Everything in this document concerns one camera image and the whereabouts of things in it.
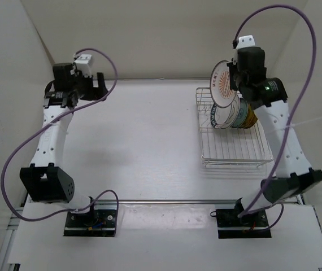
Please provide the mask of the orange sunburst white plate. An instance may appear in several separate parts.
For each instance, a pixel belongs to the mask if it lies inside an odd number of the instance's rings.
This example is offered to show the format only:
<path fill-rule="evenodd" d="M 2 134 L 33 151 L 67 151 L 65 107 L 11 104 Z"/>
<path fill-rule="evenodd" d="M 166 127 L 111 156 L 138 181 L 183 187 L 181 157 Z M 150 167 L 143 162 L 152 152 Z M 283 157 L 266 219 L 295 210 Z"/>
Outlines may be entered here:
<path fill-rule="evenodd" d="M 214 103 L 220 108 L 227 108 L 234 101 L 237 92 L 230 88 L 228 61 L 222 60 L 213 68 L 210 77 L 210 93 Z"/>

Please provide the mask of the white plate teal line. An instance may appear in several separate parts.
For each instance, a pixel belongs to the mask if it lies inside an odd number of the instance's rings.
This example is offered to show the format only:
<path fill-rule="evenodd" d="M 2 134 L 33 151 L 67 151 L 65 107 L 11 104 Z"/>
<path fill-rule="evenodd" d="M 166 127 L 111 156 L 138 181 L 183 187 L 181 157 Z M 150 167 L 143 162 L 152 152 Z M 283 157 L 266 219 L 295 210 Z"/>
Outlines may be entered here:
<path fill-rule="evenodd" d="M 234 123 L 235 119 L 237 118 L 238 112 L 240 109 L 240 99 L 236 97 L 232 104 L 230 105 L 230 114 L 223 125 L 223 129 L 230 128 Z"/>

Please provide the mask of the dark blue rim plate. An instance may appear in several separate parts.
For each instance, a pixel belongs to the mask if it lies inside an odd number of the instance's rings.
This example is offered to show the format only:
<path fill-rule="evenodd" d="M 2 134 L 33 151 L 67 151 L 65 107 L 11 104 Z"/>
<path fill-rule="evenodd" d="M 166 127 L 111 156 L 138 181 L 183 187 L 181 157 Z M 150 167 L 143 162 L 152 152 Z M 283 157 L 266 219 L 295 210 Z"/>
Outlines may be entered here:
<path fill-rule="evenodd" d="M 226 129 L 232 124 L 235 107 L 230 105 L 227 108 L 221 108 L 216 103 L 211 107 L 210 123 L 214 129 Z"/>

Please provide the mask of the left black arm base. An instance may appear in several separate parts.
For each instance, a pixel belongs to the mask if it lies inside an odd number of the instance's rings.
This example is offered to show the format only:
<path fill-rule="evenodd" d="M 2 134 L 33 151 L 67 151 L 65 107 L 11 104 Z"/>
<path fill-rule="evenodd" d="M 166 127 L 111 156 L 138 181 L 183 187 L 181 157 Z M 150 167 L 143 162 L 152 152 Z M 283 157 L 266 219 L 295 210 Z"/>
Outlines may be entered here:
<path fill-rule="evenodd" d="M 96 204 L 87 213 L 67 213 L 64 237 L 115 237 L 117 204 Z"/>

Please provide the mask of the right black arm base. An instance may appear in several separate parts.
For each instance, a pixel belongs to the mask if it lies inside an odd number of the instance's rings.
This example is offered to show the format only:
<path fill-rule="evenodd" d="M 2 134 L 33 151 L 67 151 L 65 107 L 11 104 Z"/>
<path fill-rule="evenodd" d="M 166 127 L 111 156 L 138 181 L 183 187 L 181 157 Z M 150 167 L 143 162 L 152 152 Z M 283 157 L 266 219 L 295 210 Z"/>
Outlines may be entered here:
<path fill-rule="evenodd" d="M 216 209 L 210 212 L 216 219 L 219 239 L 271 238 L 265 211 L 238 218 L 234 209 Z"/>

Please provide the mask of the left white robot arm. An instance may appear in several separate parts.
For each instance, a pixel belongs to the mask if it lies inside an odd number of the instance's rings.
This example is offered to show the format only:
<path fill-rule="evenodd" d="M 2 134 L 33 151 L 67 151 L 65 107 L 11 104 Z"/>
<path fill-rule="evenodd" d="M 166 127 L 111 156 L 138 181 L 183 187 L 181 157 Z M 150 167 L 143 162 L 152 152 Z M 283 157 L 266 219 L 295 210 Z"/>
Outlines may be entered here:
<path fill-rule="evenodd" d="M 91 61 L 83 58 L 53 66 L 54 81 L 47 85 L 43 103 L 46 130 L 40 135 L 30 165 L 20 170 L 20 179 L 34 202 L 76 209 L 86 226 L 96 224 L 99 213 L 87 206 L 89 197 L 75 191 L 74 180 L 63 170 L 62 164 L 72 109 L 80 100 L 95 101 L 107 94 L 102 73 L 97 74 L 99 86 L 93 85 L 91 66 Z"/>

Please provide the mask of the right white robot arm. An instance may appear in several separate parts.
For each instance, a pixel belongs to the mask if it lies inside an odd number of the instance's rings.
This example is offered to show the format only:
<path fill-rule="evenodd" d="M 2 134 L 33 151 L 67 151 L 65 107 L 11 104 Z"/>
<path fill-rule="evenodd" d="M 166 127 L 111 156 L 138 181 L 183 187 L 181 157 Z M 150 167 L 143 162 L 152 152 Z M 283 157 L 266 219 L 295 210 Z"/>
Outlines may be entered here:
<path fill-rule="evenodd" d="M 264 50 L 250 46 L 237 49 L 227 64 L 230 87 L 238 90 L 251 106 L 274 158 L 273 168 L 268 178 L 261 181 L 260 189 L 236 203 L 234 220 L 242 226 L 252 222 L 255 212 L 309 191 L 322 181 L 322 170 L 313 169 L 291 125 L 285 87 L 279 78 L 266 76 L 264 62 Z"/>

